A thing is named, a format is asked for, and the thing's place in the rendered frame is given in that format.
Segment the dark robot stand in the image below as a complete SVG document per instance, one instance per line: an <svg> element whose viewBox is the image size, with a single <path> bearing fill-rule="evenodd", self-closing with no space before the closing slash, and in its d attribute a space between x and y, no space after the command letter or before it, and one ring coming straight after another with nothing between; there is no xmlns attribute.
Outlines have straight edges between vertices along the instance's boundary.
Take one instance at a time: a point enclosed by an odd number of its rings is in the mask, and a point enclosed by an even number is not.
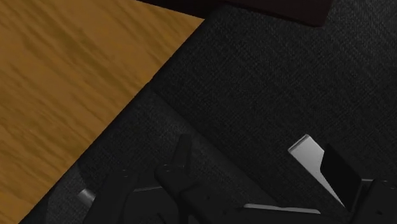
<svg viewBox="0 0 397 224"><path fill-rule="evenodd" d="M138 0L205 18L223 5L236 6L313 27L324 25L333 0Z"/></svg>

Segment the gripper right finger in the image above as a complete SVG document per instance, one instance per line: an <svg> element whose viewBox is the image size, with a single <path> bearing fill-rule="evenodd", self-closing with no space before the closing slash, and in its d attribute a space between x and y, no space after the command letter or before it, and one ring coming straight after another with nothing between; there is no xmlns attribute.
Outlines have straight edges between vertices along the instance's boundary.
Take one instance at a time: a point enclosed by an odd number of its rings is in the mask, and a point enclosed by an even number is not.
<svg viewBox="0 0 397 224"><path fill-rule="evenodd" d="M288 152L349 212L350 224L397 224L397 185L359 172L330 144L304 135Z"/></svg>

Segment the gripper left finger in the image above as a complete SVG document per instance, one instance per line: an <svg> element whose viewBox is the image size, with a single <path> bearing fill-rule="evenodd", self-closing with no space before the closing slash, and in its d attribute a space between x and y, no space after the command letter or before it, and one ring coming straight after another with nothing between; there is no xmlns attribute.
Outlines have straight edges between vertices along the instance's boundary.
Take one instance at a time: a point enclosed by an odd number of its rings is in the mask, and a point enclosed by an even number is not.
<svg viewBox="0 0 397 224"><path fill-rule="evenodd" d="M195 185L188 179L192 137L179 137L172 160L147 172L122 169L110 174L93 197L82 190L78 197L90 201L83 224L133 224L143 216L158 216L163 224L201 224L181 193Z"/></svg>

